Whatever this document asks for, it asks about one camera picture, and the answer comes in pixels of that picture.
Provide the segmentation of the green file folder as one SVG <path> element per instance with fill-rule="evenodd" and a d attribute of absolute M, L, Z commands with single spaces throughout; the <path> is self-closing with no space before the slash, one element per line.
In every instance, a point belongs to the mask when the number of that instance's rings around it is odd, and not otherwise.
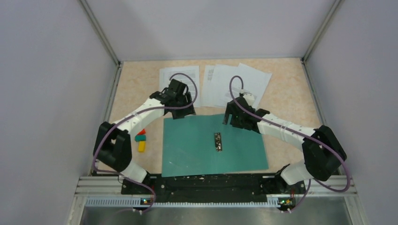
<path fill-rule="evenodd" d="M 261 134 L 222 123 L 223 114 L 163 121 L 163 177 L 267 170 Z"/>

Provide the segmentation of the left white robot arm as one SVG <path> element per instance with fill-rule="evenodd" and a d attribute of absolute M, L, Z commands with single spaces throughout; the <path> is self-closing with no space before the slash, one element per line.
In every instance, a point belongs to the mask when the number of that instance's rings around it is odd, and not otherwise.
<path fill-rule="evenodd" d="M 133 181 L 140 194 L 149 191 L 148 172 L 132 159 L 131 139 L 156 119 L 171 113 L 173 119 L 194 115 L 188 85 L 171 79 L 168 87 L 152 93 L 136 110 L 113 123 L 103 122 L 98 129 L 93 159 L 112 168 L 112 172 Z"/>

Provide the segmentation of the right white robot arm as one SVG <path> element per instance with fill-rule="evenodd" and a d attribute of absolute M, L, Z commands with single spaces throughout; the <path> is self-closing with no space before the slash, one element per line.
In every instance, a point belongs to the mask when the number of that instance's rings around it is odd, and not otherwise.
<path fill-rule="evenodd" d="M 275 187 L 281 193 L 288 193 L 294 184 L 304 180 L 327 181 L 347 159 L 331 128 L 304 127 L 280 119 L 267 110 L 254 109 L 244 96 L 227 103 L 223 124 L 273 136 L 302 151 L 301 161 L 277 172 Z"/>

